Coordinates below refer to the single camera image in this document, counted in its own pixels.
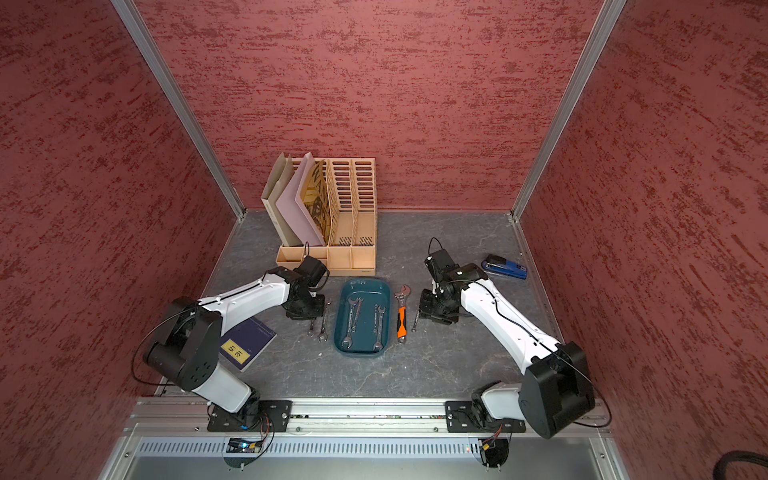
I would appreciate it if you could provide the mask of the small steel combination wrench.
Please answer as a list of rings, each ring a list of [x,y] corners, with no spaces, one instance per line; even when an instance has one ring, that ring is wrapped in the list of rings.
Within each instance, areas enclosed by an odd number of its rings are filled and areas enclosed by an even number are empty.
[[[418,320],[419,320],[419,317],[420,317],[420,312],[419,312],[419,310],[417,309],[415,312],[416,312],[416,313],[415,313],[415,316],[414,316],[413,322],[412,322],[412,324],[411,324],[411,332],[413,332],[413,333],[415,333],[415,332],[416,332],[416,330],[417,330]]]

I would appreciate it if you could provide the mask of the large steel open-end wrench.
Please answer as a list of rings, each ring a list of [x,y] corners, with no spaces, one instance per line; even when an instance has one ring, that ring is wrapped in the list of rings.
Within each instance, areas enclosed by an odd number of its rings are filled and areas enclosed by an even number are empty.
[[[328,334],[326,332],[326,323],[327,323],[327,319],[328,319],[328,316],[329,316],[331,305],[332,305],[332,300],[328,299],[325,302],[325,306],[324,306],[323,316],[322,316],[322,320],[321,320],[320,332],[319,332],[319,335],[318,335],[318,340],[319,341],[326,342],[328,340]]]

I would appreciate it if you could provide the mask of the orange handled adjustable wrench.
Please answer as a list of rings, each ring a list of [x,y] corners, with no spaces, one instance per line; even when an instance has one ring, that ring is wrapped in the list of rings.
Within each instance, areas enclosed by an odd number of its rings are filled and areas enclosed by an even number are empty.
[[[410,293],[411,288],[406,284],[395,293],[398,303],[397,341],[401,344],[404,344],[407,340],[407,299]]]

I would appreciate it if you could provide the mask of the long steel combination wrench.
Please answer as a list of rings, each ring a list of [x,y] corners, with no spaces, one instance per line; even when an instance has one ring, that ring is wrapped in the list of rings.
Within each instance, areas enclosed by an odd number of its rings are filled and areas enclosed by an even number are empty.
[[[347,330],[346,330],[346,335],[343,338],[341,343],[341,346],[343,349],[349,350],[353,345],[352,334],[356,330],[356,323],[359,317],[361,304],[362,304],[362,300],[360,298],[349,299]]]

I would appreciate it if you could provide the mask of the teal plastic storage box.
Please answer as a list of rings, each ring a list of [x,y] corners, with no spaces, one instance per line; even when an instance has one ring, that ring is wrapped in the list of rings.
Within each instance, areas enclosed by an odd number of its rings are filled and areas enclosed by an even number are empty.
[[[338,302],[338,311],[333,335],[333,343],[336,350],[344,356],[352,358],[377,358],[384,354],[389,345],[389,333],[392,321],[391,301],[392,292],[390,286],[383,280],[376,278],[356,278],[349,280],[341,289]],[[349,350],[343,349],[342,340],[346,335],[349,311],[349,299],[360,298],[362,304],[356,323],[356,330],[352,334],[353,345]],[[379,352],[373,350],[376,341],[376,306],[385,308],[383,323],[383,348]]]

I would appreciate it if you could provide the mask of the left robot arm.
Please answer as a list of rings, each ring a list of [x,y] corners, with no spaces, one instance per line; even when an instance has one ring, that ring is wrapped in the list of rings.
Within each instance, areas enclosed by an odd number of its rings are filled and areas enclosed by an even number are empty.
[[[258,394],[221,365],[222,338],[275,307],[283,308],[293,320],[322,316],[325,303],[319,291],[328,277],[326,266],[308,257],[292,270],[277,266],[257,280],[217,296],[178,298],[152,332],[143,362],[180,389],[230,414],[251,415]]]

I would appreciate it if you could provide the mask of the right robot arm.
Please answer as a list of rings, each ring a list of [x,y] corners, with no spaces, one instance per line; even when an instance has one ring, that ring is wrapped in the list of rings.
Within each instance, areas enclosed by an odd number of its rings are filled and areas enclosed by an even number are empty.
[[[440,252],[425,259],[433,286],[422,291],[419,314],[456,322],[461,310],[478,319],[510,354],[522,382],[501,382],[474,392],[470,417],[490,429],[502,420],[523,421],[550,439],[595,407],[584,351],[563,344],[529,321],[474,263],[460,266]]]

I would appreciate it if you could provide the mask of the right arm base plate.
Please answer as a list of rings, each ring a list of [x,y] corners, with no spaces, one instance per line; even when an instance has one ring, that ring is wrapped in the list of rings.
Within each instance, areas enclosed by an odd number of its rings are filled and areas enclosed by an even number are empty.
[[[444,403],[449,433],[525,433],[526,425],[515,419],[495,419],[480,402],[446,401]]]

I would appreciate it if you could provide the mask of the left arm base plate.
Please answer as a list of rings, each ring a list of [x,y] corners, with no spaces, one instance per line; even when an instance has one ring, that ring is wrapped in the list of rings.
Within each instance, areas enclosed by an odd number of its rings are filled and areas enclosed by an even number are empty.
[[[293,402],[289,400],[248,401],[241,410],[231,413],[213,404],[209,412],[208,432],[256,434],[282,433],[287,430]]]

